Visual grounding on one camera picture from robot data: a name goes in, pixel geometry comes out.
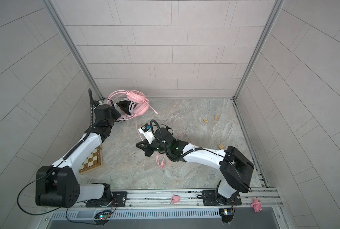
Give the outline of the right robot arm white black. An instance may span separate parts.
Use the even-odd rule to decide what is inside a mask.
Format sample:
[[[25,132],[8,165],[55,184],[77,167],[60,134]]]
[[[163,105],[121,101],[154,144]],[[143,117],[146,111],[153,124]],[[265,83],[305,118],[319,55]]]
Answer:
[[[198,163],[218,169],[223,179],[218,183],[214,193],[215,201],[221,205],[231,205],[236,202],[235,193],[251,191],[250,183],[254,164],[237,148],[228,146],[227,149],[207,149],[193,145],[173,137],[167,128],[156,131],[151,126],[144,125],[138,129],[146,139],[136,143],[136,147],[150,157],[157,151],[172,162]]]

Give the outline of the black white headphones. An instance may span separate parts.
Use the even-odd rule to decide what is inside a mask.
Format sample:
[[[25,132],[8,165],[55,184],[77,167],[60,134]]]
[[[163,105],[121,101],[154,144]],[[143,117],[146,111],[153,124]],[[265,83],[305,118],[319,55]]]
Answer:
[[[129,100],[129,99],[122,99],[116,103],[117,107],[120,108],[124,114],[121,115],[119,119],[115,122],[127,121],[134,118],[134,109],[137,106],[137,103]]]

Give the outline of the pink headphones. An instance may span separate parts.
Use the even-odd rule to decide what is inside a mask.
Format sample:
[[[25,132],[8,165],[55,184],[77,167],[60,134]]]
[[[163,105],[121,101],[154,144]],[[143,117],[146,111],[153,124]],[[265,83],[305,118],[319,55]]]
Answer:
[[[127,102],[127,105],[125,107],[125,115],[122,115],[118,120],[120,121],[126,121],[133,119],[135,117],[144,115],[150,108],[158,114],[158,112],[151,107],[149,104],[149,100],[146,98],[146,96],[137,90],[118,90],[114,91],[110,94],[108,97],[108,101],[115,101],[122,95],[126,96],[126,100],[121,100],[120,102]]]

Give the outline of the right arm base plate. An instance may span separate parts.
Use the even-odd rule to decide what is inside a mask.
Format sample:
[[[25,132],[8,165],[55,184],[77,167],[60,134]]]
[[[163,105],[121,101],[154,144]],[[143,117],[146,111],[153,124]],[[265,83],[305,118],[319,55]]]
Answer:
[[[198,198],[202,198],[204,206],[240,206],[242,205],[239,192],[232,194],[230,198],[216,195],[216,190],[203,190]]]

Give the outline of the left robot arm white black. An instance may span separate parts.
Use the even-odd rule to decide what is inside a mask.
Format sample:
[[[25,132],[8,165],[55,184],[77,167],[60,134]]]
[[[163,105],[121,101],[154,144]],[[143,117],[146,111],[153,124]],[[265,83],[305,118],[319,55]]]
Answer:
[[[86,201],[90,207],[106,207],[112,203],[109,184],[80,185],[76,179],[81,165],[110,136],[114,122],[121,116],[113,105],[98,105],[92,115],[95,120],[79,142],[51,166],[37,171],[35,203],[38,206],[70,208]]]

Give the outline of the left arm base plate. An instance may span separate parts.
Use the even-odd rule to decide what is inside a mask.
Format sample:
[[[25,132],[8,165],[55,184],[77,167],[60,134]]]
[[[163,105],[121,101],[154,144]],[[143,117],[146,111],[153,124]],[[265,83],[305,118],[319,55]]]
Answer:
[[[111,200],[101,198],[84,201],[86,208],[115,208],[125,206],[128,195],[126,191],[114,191],[111,192],[111,194]]]

